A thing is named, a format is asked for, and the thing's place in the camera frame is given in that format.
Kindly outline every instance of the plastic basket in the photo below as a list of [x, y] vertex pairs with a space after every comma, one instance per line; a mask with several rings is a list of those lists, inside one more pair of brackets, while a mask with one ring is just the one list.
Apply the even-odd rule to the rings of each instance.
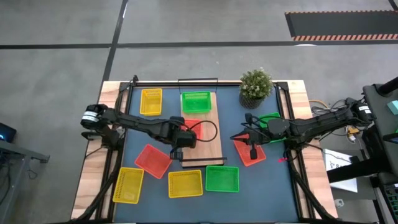
[[182, 111], [186, 114], [208, 113], [211, 110], [210, 91], [182, 93]]
[[206, 190], [215, 192], [239, 192], [239, 168], [230, 166], [207, 166]]
[[[185, 119], [185, 124], [188, 127], [192, 127], [193, 125], [199, 123], [201, 120], [199, 119]], [[186, 130], [187, 127], [181, 126], [182, 130]], [[201, 139], [201, 123], [196, 125], [195, 127], [192, 128], [192, 131], [197, 135], [197, 139]]]
[[169, 172], [169, 197], [194, 197], [203, 195], [201, 171]]
[[148, 144], [138, 155], [135, 163], [150, 175], [161, 179], [172, 163], [172, 160], [166, 153]]
[[113, 202], [137, 204], [141, 193], [144, 170], [122, 167], [113, 194]]
[[[259, 116], [260, 120], [261, 120], [261, 121], [265, 121], [265, 122], [268, 122], [269, 120], [272, 120], [272, 119], [277, 119], [277, 118], [275, 118], [275, 117], [280, 117], [280, 114], [279, 114], [278, 112], [275, 112], [275, 113], [265, 114], [265, 115]], [[268, 127], [267, 124], [264, 124], [264, 123], [262, 123], [262, 122], [260, 122], [260, 126], [263, 127], [263, 128], [267, 128], [267, 127]], [[278, 139], [278, 140], [273, 140], [273, 141], [271, 141], [271, 142], [269, 142], [269, 143], [284, 141], [285, 139], [286, 139], [286, 138]]]
[[[248, 134], [238, 136], [238, 138], [248, 138], [248, 137], [249, 137]], [[257, 159], [251, 159], [250, 158], [251, 146], [248, 146], [246, 143], [241, 142], [241, 141], [236, 141], [236, 140], [234, 140], [234, 145], [235, 145], [235, 148], [236, 148], [239, 156], [241, 157], [243, 165], [246, 167], [254, 165], [258, 162], [261, 162], [261, 161], [267, 159], [267, 156], [265, 155], [261, 146], [258, 146], [258, 145], [254, 146], [257, 151]]]
[[139, 113], [145, 116], [157, 116], [162, 113], [162, 89], [146, 89], [141, 91]]

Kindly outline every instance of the orange basket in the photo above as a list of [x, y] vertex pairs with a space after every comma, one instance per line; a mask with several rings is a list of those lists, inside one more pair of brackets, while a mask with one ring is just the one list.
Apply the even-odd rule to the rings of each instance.
[[[185, 119], [185, 124], [191, 128], [193, 125], [199, 123], [200, 121], [201, 120], [199, 119]], [[181, 129], [187, 130], [187, 127], [181, 125]], [[192, 131], [197, 135], [197, 139], [201, 139], [201, 123], [193, 127]]]
[[166, 153], [148, 144], [138, 155], [135, 163], [150, 175], [161, 179], [172, 163], [172, 160]]
[[[249, 135], [245, 134], [240, 137], [248, 138]], [[248, 146], [246, 143], [241, 142], [241, 141], [236, 141], [236, 140], [234, 140], [234, 145], [235, 145], [235, 148], [236, 148], [239, 156], [241, 157], [241, 160], [242, 160], [244, 166], [251, 166], [253, 164], [256, 164], [258, 162], [261, 162], [261, 161], [267, 159], [261, 146], [255, 145], [255, 148], [257, 151], [257, 159], [250, 159], [251, 146]]]

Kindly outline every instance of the gray floor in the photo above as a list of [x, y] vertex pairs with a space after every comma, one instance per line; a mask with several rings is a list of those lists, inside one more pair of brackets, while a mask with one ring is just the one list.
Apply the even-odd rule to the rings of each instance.
[[[110, 43], [120, 6], [121, 0], [1, 0], [0, 44]], [[391, 7], [387, 0], [131, 0], [119, 42], [291, 40], [284, 12], [369, 9]], [[98, 98], [108, 52], [0, 50], [0, 122], [18, 130], [19, 145], [51, 154], [46, 165], [32, 163], [39, 177], [26, 180], [11, 223], [68, 220], [86, 147], [80, 118]], [[304, 80], [309, 98], [333, 103], [396, 77], [396, 58], [396, 45], [118, 49], [110, 80], [237, 79], [264, 67], [275, 80]], [[336, 136], [322, 146], [359, 149]], [[348, 202], [338, 213], [377, 220], [369, 201]]]

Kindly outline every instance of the plant pot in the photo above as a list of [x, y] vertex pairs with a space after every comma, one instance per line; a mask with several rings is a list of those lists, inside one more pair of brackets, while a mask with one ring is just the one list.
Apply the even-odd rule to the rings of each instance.
[[239, 102], [246, 109], [256, 109], [257, 107], [260, 106], [260, 104], [264, 101], [264, 99], [265, 98], [251, 99], [242, 95], [242, 93], [239, 94]]

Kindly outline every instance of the cutting board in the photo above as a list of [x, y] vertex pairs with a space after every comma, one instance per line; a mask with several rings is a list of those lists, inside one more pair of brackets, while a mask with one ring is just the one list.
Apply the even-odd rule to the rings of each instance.
[[[185, 119], [199, 119], [202, 121], [203, 120], [212, 121], [216, 124], [218, 129], [217, 137], [211, 142], [197, 141], [197, 145], [194, 149], [191, 149], [189, 147], [182, 148], [183, 159], [204, 159], [204, 158], [223, 157], [223, 152], [221, 150], [220, 125], [218, 123], [216, 93], [211, 93], [211, 110], [209, 113], [185, 114], [181, 110], [181, 116], [184, 117]], [[211, 123], [202, 123], [201, 125], [202, 125], [201, 138], [204, 140], [211, 139], [216, 133], [214, 125], [212, 125]], [[188, 162], [182, 162], [182, 167], [221, 165], [221, 164], [223, 164], [222, 159], [214, 161], [188, 161]]]

